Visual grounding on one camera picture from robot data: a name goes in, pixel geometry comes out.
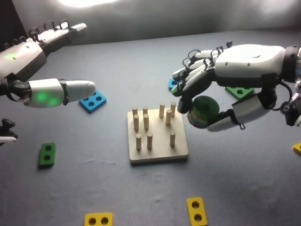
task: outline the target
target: wooden base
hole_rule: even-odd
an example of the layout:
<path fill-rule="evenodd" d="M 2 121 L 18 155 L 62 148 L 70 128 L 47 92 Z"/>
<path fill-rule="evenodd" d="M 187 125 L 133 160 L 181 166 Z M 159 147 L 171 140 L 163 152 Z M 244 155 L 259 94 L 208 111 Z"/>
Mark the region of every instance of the wooden base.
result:
<path fill-rule="evenodd" d="M 175 112 L 171 124 L 166 125 L 166 110 L 163 118 L 159 117 L 159 109 L 148 110 L 149 129 L 144 129 L 143 112 L 138 111 L 139 129 L 134 130 L 133 113 L 127 113 L 128 146 L 131 163 L 151 161 L 172 161 L 187 159 L 188 147 L 184 131 L 182 115 Z M 175 144 L 170 143 L 170 132 L 175 132 Z M 152 148 L 147 148 L 147 134 L 153 134 Z M 136 149 L 136 134 L 142 135 L 141 149 Z"/>

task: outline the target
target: robotic arm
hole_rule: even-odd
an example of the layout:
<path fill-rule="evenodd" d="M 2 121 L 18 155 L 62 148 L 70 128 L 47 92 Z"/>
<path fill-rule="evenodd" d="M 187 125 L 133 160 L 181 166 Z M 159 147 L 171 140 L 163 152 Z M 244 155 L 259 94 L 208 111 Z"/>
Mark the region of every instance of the robotic arm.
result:
<path fill-rule="evenodd" d="M 95 84 L 91 81 L 66 81 L 64 79 L 45 79 L 28 81 L 47 61 L 47 56 L 63 46 L 71 44 L 87 31 L 85 24 L 70 27 L 67 20 L 59 26 L 46 29 L 40 34 L 38 28 L 29 31 L 30 38 L 13 40 L 10 47 L 4 45 L 0 52 L 0 96 L 6 95 L 10 100 L 23 102 L 30 107 L 54 107 L 78 101 L 95 93 Z M 0 126 L 0 145 L 13 142 L 17 135 L 10 129 L 14 123 L 2 120 Z"/>
<path fill-rule="evenodd" d="M 290 126 L 301 124 L 301 82 L 296 83 L 296 94 L 282 80 L 296 82 L 301 76 L 301 49 L 294 45 L 286 49 L 280 46 L 238 45 L 228 49 L 218 47 L 215 50 L 193 50 L 188 54 L 185 68 L 176 71 L 173 78 L 178 82 L 172 94 L 180 97 L 178 111 L 187 113 L 193 108 L 192 99 L 204 92 L 213 81 L 220 86 L 262 88 L 261 92 L 234 103 L 233 109 L 220 112 L 207 122 L 207 129 L 217 132 L 254 121 L 270 110 L 285 115 Z M 277 96 L 276 86 L 280 84 L 289 90 L 290 98 L 280 108 L 274 108 Z"/>

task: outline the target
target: blue block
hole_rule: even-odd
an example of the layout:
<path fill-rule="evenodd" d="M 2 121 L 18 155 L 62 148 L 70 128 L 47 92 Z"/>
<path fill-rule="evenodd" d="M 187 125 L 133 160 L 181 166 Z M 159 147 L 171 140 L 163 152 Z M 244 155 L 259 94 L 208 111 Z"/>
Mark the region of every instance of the blue block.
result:
<path fill-rule="evenodd" d="M 89 113 L 96 111 L 107 102 L 107 99 L 98 91 L 93 96 L 79 101 L 79 104 Z"/>
<path fill-rule="evenodd" d="M 174 79 L 169 80 L 168 89 L 172 90 L 178 83 Z"/>

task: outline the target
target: rectangular green block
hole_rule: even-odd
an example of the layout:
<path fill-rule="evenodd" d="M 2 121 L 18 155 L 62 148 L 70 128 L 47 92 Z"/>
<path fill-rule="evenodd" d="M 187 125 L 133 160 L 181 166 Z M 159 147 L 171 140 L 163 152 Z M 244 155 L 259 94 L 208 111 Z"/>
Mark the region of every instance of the rectangular green block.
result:
<path fill-rule="evenodd" d="M 55 164 L 56 144 L 46 143 L 42 144 L 40 152 L 40 168 L 50 168 Z"/>
<path fill-rule="evenodd" d="M 245 99 L 254 93 L 254 88 L 225 87 L 225 90 L 227 90 L 237 100 Z"/>

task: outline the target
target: yellow block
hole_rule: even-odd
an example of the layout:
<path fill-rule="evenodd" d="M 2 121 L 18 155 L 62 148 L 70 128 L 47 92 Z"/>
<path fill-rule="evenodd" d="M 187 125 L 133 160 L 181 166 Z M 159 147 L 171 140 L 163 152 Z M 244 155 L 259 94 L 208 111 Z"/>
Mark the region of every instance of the yellow block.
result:
<path fill-rule="evenodd" d="M 298 153 L 301 154 L 301 144 L 297 144 L 293 146 L 293 150 Z"/>
<path fill-rule="evenodd" d="M 89 213 L 85 217 L 85 226 L 113 226 L 111 213 Z"/>
<path fill-rule="evenodd" d="M 191 226 L 207 226 L 205 207 L 201 197 L 187 199 Z"/>

